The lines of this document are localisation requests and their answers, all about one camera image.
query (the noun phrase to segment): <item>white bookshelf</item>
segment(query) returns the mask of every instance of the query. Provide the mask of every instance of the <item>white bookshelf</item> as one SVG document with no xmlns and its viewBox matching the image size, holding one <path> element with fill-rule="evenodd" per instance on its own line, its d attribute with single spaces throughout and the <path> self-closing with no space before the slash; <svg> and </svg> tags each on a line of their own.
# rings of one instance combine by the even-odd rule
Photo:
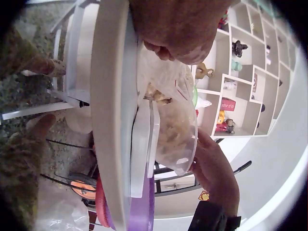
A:
<svg viewBox="0 0 308 231">
<path fill-rule="evenodd" d="M 237 40 L 248 46 L 241 58 L 232 54 L 232 42 Z M 217 29 L 211 51 L 203 61 L 207 69 L 214 69 L 213 77 L 195 80 L 198 96 L 212 103 L 198 109 L 198 125 L 213 139 L 267 136 L 287 97 L 296 49 L 296 41 L 285 20 L 272 18 L 253 0 L 236 1 L 228 9 L 228 24 L 224 30 Z M 242 64 L 241 71 L 231 70 L 232 60 Z M 257 87 L 253 92 L 255 74 Z M 237 87 L 223 89 L 224 82 L 230 79 L 237 82 Z M 233 135 L 215 131 L 222 97 L 236 101 L 234 111 L 225 111 L 236 124 Z"/>
</svg>

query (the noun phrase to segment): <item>red object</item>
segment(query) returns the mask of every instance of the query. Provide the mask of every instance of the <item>red object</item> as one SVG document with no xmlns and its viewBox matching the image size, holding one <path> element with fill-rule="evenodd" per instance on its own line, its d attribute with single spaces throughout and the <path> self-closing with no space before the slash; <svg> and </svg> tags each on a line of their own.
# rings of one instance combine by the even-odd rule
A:
<svg viewBox="0 0 308 231">
<path fill-rule="evenodd" d="M 106 197 L 103 190 L 102 182 L 100 180 L 100 176 L 97 178 L 96 182 L 96 196 L 95 196 L 95 208 L 98 221 L 102 226 L 106 228 L 110 228 L 107 220 L 106 214 Z"/>
<path fill-rule="evenodd" d="M 220 110 L 225 110 L 225 111 L 234 111 L 235 108 L 235 101 L 231 100 L 229 98 L 222 98 L 221 99 L 221 105 L 220 105 Z"/>
<path fill-rule="evenodd" d="M 216 132 L 226 132 L 228 124 L 227 122 L 222 122 L 222 124 L 216 124 L 215 131 Z"/>
</svg>

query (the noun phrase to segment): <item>black figurine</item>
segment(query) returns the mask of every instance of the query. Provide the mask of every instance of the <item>black figurine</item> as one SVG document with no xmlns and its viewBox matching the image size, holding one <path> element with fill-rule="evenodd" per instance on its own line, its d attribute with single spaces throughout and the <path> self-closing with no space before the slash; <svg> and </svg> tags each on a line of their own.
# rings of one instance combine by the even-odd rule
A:
<svg viewBox="0 0 308 231">
<path fill-rule="evenodd" d="M 241 44 L 240 40 L 237 40 L 235 43 L 232 43 L 232 52 L 237 57 L 242 57 L 242 50 L 246 50 L 248 48 L 247 45 Z"/>
<path fill-rule="evenodd" d="M 262 104 L 262 107 L 261 107 L 261 112 L 264 112 L 265 111 L 265 105 Z"/>
</svg>

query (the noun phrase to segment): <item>sticker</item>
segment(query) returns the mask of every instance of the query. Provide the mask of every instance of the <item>sticker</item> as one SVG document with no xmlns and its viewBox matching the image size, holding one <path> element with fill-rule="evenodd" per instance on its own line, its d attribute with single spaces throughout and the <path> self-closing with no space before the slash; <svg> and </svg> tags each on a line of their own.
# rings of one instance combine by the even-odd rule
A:
<svg viewBox="0 0 308 231">
<path fill-rule="evenodd" d="M 209 201 L 210 194 L 207 191 L 202 191 L 198 199 L 201 201 Z"/>
</svg>

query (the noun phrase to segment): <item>yellow toy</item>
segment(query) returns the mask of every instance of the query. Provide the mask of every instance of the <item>yellow toy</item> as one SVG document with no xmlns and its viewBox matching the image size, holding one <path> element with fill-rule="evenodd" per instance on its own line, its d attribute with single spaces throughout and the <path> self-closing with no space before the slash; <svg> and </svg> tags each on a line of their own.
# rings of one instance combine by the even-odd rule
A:
<svg viewBox="0 0 308 231">
<path fill-rule="evenodd" d="M 217 124 L 222 124 L 222 122 L 225 120 L 225 111 L 220 110 L 218 115 Z"/>
</svg>

